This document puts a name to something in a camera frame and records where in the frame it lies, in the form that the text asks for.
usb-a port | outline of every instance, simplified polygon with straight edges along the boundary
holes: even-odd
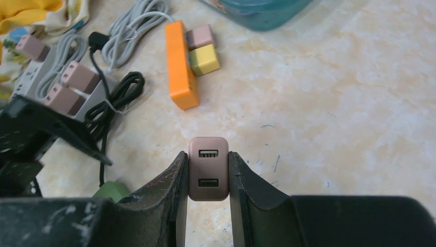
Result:
[[[198,152],[200,158],[216,158],[218,157],[218,150],[200,150]]]
[[[199,187],[218,187],[218,179],[199,179]]]

pink plug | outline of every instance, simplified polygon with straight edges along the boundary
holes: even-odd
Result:
[[[213,44],[213,47],[216,48],[216,42],[209,24],[188,31],[186,39],[189,50],[195,50],[210,44]]]
[[[60,84],[54,85],[44,99],[46,106],[59,113],[71,116],[76,115],[84,103],[85,98]]]
[[[38,62],[44,62],[50,51],[50,47],[29,34],[21,37],[15,49],[26,55],[28,58]]]
[[[91,94],[100,81],[100,77],[89,68],[72,61],[62,74],[61,80],[69,86]]]

orange power strip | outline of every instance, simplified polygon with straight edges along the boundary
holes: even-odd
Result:
[[[168,86],[173,102],[182,110],[200,104],[197,79],[191,70],[185,28],[181,21],[165,26]]]

black cable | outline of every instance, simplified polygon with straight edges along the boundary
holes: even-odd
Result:
[[[117,110],[123,109],[126,105],[137,99],[143,91],[146,83],[140,72],[128,73],[116,88],[109,94],[109,86],[103,71],[97,65],[94,59],[95,49],[90,50],[89,55],[93,66],[96,68],[100,79],[103,82],[106,98],[111,105]],[[87,128],[96,142],[102,140],[101,152],[106,154],[107,135],[111,128],[111,122],[115,117],[115,112],[105,102],[91,108],[85,114],[85,123]],[[100,187],[104,184],[104,163],[100,163]]]

marble surface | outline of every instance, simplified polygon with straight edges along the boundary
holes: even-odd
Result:
[[[107,32],[133,2],[92,0],[84,33]],[[315,0],[261,33],[195,0],[170,2],[188,29],[212,25],[222,68],[198,79],[202,104],[181,111],[168,95],[163,26],[143,38],[116,75],[140,71],[149,90],[110,134],[107,179],[135,190],[191,138],[223,136],[287,194],[405,195],[436,215],[434,1]],[[62,141],[43,162],[47,197],[98,189],[98,162]],[[188,206],[187,246],[232,246],[228,199]]]

